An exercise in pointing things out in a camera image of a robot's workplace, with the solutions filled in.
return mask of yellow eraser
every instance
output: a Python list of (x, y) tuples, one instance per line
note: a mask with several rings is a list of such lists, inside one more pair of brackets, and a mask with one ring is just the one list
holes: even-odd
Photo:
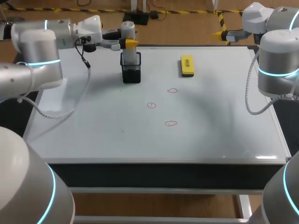
[(194, 64), (192, 55), (182, 55), (182, 76), (183, 77), (193, 77), (194, 76)]

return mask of yellow black tape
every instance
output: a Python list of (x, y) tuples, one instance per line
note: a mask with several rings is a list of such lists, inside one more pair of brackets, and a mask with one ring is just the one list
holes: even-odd
[[(79, 9), (79, 8), (4, 8), (4, 10), (9, 11), (53, 11), (53, 12), (90, 12), (90, 13), (125, 13), (130, 12), (130, 10), (120, 9)], [(156, 11), (159, 14), (205, 14), (205, 13), (242, 13), (242, 10), (158, 10)]]
[[(222, 29), (222, 33), (223, 35), (225, 35), (227, 33), (227, 28), (226, 25), (224, 23), (224, 19), (223, 19), (223, 13), (222, 12), (217, 12), (218, 13), (218, 19), (221, 25), (221, 29)], [(229, 41), (225, 41), (225, 45), (230, 46), (231, 43)]]

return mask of floor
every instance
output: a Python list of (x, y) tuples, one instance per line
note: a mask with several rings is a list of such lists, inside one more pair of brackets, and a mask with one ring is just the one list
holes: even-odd
[[(156, 9), (148, 0), (151, 10)], [(208, 0), (156, 0), (155, 4), (167, 10), (206, 10)], [(252, 0), (219, 0), (220, 10), (245, 9)], [(267, 7), (299, 7), (298, 0), (260, 0)], [(63, 7), (78, 8), (76, 0), (10, 0), (15, 7)], [(87, 9), (130, 9), (130, 0), (92, 0)], [(7, 16), (21, 16), (26, 20), (71, 18), (81, 21), (91, 13), (6, 11)], [(123, 13), (100, 13), (104, 29), (120, 26)], [(242, 28), (238, 13), (224, 13), (228, 30)], [(223, 45), (212, 39), (211, 34), (221, 31), (218, 16), (213, 14), (167, 14), (163, 21), (149, 20), (147, 26), (137, 26), (137, 39), (147, 44)], [(253, 37), (238, 44), (254, 44)], [(0, 61), (12, 62), (16, 51), (10, 41), (0, 42)], [(231, 195), (148, 195), (148, 194), (74, 194), (77, 215), (103, 216), (158, 216), (158, 217), (239, 217), (236, 199)], [(261, 202), (261, 196), (250, 196), (253, 210)]]

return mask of red circle mark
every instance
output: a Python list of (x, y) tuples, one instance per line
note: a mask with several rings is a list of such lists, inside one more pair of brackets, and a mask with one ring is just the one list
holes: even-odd
[(176, 93), (176, 92), (178, 92), (178, 90), (176, 88), (171, 88), (171, 89), (169, 89), (167, 91), (170, 92), (170, 93)]
[(154, 103), (148, 103), (148, 108), (154, 109), (157, 106), (157, 104)]
[(174, 120), (169, 120), (169, 121), (165, 122), (165, 125), (168, 127), (175, 126), (176, 124), (177, 124), (177, 122)]

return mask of whiteboard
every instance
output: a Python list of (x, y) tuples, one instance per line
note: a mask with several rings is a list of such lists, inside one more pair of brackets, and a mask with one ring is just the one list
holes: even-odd
[[(140, 84), (124, 84), (120, 52), (85, 53), (92, 66), (86, 95), (67, 119), (33, 110), (25, 140), (48, 163), (284, 164), (290, 156), (273, 108), (250, 115), (246, 77), (254, 53), (247, 47), (139, 47)], [(64, 84), (41, 91), (42, 110), (68, 111), (87, 69), (74, 49), (59, 51)], [(191, 54), (194, 77), (181, 77), (180, 57)], [(249, 104), (268, 98), (252, 74)]]

